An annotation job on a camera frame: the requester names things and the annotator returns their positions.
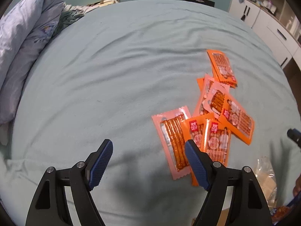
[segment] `pink snack package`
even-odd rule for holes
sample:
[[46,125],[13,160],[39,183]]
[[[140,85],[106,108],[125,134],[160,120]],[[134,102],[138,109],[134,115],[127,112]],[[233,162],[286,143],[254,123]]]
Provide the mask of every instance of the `pink snack package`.
[[[205,115],[208,113],[208,111],[206,109],[204,109],[203,107],[203,103],[209,93],[209,90],[212,86],[212,84],[214,82],[217,82],[219,83],[218,81],[216,81],[213,77],[209,76],[208,74],[205,74],[205,77],[204,77],[204,83],[203,83],[203,87],[202,87],[202,90],[201,90],[201,95],[199,97],[199,100],[197,102],[197,105],[195,107],[195,110],[192,114],[193,117],[196,117],[196,116],[199,116],[199,115]],[[227,92],[230,91],[230,86],[227,85],[227,84],[224,84],[224,83],[219,83],[224,89],[226,89]]]
[[189,118],[191,115],[187,106],[152,116],[173,180],[191,172],[185,156],[185,139],[181,128],[181,122]]

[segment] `plastic bag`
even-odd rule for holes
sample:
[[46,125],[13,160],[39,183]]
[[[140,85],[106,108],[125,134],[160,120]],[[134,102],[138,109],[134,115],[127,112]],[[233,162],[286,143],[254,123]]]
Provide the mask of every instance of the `plastic bag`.
[[263,191],[268,207],[270,209],[274,208],[276,206],[277,185],[275,173],[268,157],[263,156],[257,159],[254,174]]
[[273,208],[270,210],[272,216],[273,225],[277,225],[281,220],[283,220],[287,215],[291,213],[291,211],[297,206],[299,201],[301,200],[301,192],[299,192],[294,199],[288,203],[287,206],[282,205],[277,208]]

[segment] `blanket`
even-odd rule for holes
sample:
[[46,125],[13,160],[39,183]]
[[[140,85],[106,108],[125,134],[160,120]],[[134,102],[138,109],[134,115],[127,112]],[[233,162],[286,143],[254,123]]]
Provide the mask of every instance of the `blanket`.
[[63,7],[64,0],[21,0],[0,20],[0,125],[14,119],[27,74]]

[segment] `light blue bed sheet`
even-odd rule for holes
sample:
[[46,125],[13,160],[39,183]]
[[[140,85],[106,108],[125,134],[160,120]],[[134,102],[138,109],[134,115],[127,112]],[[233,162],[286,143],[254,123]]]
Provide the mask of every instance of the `light blue bed sheet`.
[[[0,195],[22,226],[49,166],[85,160],[103,139],[114,152],[92,191],[107,226],[188,226],[206,196],[190,176],[173,181],[151,115],[184,105],[192,113],[196,78],[211,74],[206,49],[226,53],[238,80],[230,92],[255,120],[250,146],[231,139],[229,167],[268,156],[279,204],[292,198],[301,129],[289,84],[268,47],[242,21],[200,4],[140,0],[98,8],[41,53],[26,81],[11,149],[0,160]],[[224,207],[230,203],[230,189]],[[71,216],[76,214],[67,191]]]

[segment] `cabinet handle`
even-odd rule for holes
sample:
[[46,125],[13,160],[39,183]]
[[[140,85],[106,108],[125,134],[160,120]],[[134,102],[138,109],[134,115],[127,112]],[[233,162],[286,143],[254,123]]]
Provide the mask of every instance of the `cabinet handle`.
[[287,61],[287,57],[285,58],[285,60],[283,61],[283,63],[281,64],[281,67],[284,65],[284,63]]
[[277,32],[283,37],[284,40],[286,40],[286,37],[281,33],[281,31],[277,29]]

